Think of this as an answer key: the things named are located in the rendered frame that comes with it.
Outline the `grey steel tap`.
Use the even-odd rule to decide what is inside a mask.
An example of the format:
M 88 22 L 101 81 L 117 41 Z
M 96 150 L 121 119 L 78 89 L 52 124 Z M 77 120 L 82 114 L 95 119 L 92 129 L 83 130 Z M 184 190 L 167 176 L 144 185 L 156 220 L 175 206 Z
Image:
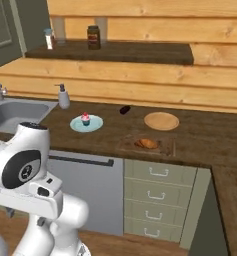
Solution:
M 0 100 L 4 99 L 4 96 L 8 93 L 7 88 L 3 87 L 0 83 Z

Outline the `light blue plate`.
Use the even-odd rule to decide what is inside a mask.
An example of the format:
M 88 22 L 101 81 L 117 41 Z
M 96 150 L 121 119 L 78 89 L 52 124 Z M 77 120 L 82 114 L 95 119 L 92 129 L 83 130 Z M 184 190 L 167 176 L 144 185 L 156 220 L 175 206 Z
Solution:
M 89 116 L 90 124 L 88 126 L 84 126 L 81 121 L 81 116 L 78 116 L 70 122 L 70 128 L 76 132 L 89 133 L 100 129 L 103 126 L 103 119 L 101 117 L 96 115 Z

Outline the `pink frosted cupcake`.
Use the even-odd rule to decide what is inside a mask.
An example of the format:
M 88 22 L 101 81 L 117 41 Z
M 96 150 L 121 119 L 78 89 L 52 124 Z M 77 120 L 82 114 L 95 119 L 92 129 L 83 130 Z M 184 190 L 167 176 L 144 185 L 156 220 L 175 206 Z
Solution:
M 81 121 L 84 126 L 88 126 L 90 124 L 90 116 L 87 112 L 84 112 L 81 116 Z

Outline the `dark jam jar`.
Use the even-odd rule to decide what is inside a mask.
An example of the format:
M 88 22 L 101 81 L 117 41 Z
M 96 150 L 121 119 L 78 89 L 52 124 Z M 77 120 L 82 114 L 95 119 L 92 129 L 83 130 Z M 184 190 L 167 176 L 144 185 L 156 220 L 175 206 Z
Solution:
M 90 50 L 98 50 L 101 48 L 100 44 L 100 30 L 97 25 L 90 25 L 87 28 L 87 42 Z

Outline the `grey soap dispenser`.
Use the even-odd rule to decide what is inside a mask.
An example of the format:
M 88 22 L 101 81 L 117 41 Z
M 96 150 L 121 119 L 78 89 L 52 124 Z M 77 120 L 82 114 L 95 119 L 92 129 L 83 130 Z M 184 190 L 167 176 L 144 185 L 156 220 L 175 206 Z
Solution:
M 58 100 L 61 109 L 68 109 L 70 107 L 70 98 L 68 92 L 65 89 L 64 84 L 58 84 Z

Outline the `white bottle with blue cap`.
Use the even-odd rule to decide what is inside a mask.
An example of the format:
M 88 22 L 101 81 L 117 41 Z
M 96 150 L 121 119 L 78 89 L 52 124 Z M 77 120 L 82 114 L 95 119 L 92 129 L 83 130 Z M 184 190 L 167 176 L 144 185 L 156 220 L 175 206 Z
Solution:
M 53 40 L 54 40 L 52 30 L 50 28 L 47 28 L 44 30 L 44 34 L 45 34 L 47 49 L 52 50 L 53 49 Z

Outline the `brown croissant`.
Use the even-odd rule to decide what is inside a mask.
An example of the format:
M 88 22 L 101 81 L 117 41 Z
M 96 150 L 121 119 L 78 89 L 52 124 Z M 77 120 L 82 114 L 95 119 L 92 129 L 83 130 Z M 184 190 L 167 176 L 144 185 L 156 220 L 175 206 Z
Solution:
M 146 149 L 157 149 L 158 143 L 150 139 L 139 139 L 134 143 L 135 146 L 146 148 Z

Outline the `pale green drawer front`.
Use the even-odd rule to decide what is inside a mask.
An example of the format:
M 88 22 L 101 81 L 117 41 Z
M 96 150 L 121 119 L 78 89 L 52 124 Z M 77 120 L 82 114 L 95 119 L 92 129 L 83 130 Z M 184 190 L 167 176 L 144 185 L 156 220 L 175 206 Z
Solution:
M 152 196 L 160 197 L 162 192 L 166 193 L 164 200 L 154 200 L 147 196 L 147 191 L 151 191 Z M 191 196 L 191 187 L 179 187 L 174 185 L 164 185 L 135 179 L 125 179 L 125 198 L 187 208 Z
M 144 228 L 148 229 L 148 232 L 155 234 L 157 230 L 160 230 L 159 240 L 166 240 L 172 242 L 179 242 L 182 234 L 182 227 L 171 224 L 164 224 L 157 221 L 147 221 L 135 218 L 124 218 L 124 232 L 129 234 L 135 234 L 140 236 L 144 235 Z
M 152 167 L 155 173 L 162 173 L 164 169 L 168 169 L 169 175 L 167 177 L 152 176 L 149 174 L 149 167 Z M 196 167 L 129 159 L 125 160 L 126 177 L 147 181 L 191 186 L 194 182 L 196 171 Z
M 124 211 L 126 217 L 140 220 L 154 221 L 145 217 L 145 211 L 149 211 L 150 216 L 163 214 L 160 223 L 183 226 L 186 217 L 186 210 L 172 206 L 145 203 L 126 199 L 124 201 Z

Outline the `grey window frame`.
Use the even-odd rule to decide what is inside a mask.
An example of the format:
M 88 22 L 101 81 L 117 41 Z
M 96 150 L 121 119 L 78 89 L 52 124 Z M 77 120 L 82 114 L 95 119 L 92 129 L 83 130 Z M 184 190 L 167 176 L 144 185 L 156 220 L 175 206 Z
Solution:
M 0 0 L 0 48 L 13 43 L 17 36 L 22 55 L 27 50 L 16 0 Z

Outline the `round wooden plate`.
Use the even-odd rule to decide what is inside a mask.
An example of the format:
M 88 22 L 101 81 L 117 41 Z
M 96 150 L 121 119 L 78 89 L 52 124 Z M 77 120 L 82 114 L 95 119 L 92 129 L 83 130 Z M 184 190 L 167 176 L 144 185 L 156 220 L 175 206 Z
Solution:
M 170 113 L 153 112 L 144 117 L 145 124 L 155 130 L 170 131 L 179 125 L 179 119 Z

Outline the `grey steel sink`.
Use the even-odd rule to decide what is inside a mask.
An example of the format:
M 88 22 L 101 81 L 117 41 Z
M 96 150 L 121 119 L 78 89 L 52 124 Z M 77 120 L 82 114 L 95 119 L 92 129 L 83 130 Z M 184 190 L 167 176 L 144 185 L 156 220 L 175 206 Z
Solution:
M 21 122 L 39 124 L 56 106 L 54 101 L 4 98 L 0 100 L 0 132 L 14 134 Z

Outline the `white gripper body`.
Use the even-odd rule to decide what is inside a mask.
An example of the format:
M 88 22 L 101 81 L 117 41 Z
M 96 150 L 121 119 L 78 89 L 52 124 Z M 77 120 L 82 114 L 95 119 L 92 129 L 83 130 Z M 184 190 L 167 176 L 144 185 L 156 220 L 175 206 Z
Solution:
M 54 220 L 62 212 L 63 193 L 58 191 L 53 194 L 44 187 L 38 187 L 35 192 L 28 194 L 0 188 L 0 205 Z

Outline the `dark wooden cutting board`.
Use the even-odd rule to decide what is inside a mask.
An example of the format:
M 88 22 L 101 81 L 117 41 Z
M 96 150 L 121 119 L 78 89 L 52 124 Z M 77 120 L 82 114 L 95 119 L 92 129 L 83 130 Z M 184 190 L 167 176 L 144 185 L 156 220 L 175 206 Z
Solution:
M 135 146 L 134 143 L 139 139 L 150 139 L 158 143 L 157 149 L 146 149 Z M 148 155 L 162 155 L 174 156 L 176 151 L 175 138 L 168 136 L 150 136 L 146 134 L 129 134 L 123 137 L 117 144 L 117 148 L 121 151 L 128 151 L 133 153 L 148 154 Z

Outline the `grey dishwasher door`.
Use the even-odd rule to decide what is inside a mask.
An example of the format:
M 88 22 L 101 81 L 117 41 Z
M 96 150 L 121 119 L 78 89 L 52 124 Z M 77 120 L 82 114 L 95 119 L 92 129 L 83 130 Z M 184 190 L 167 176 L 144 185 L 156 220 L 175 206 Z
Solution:
M 124 162 L 121 158 L 51 150 L 49 156 L 114 160 L 113 167 L 48 160 L 49 171 L 63 181 L 63 191 L 86 201 L 89 217 L 83 229 L 111 235 L 124 233 Z

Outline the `dark wooden wall shelf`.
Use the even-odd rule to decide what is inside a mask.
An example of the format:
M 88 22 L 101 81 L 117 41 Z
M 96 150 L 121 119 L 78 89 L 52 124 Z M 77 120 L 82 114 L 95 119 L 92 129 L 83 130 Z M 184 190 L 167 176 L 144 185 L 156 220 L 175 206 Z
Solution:
M 69 40 L 53 50 L 46 45 L 25 54 L 28 58 L 82 61 L 154 63 L 168 65 L 194 64 L 189 44 L 107 41 L 98 50 L 90 50 L 85 40 Z

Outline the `pale green cabinet side panel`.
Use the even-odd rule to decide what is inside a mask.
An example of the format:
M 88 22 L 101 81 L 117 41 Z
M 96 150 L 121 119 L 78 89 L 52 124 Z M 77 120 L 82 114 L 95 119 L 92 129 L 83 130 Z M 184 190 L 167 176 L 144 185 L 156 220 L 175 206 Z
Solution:
M 209 169 L 197 169 L 180 240 L 180 247 L 183 249 L 189 250 L 191 247 L 210 179 L 211 172 Z

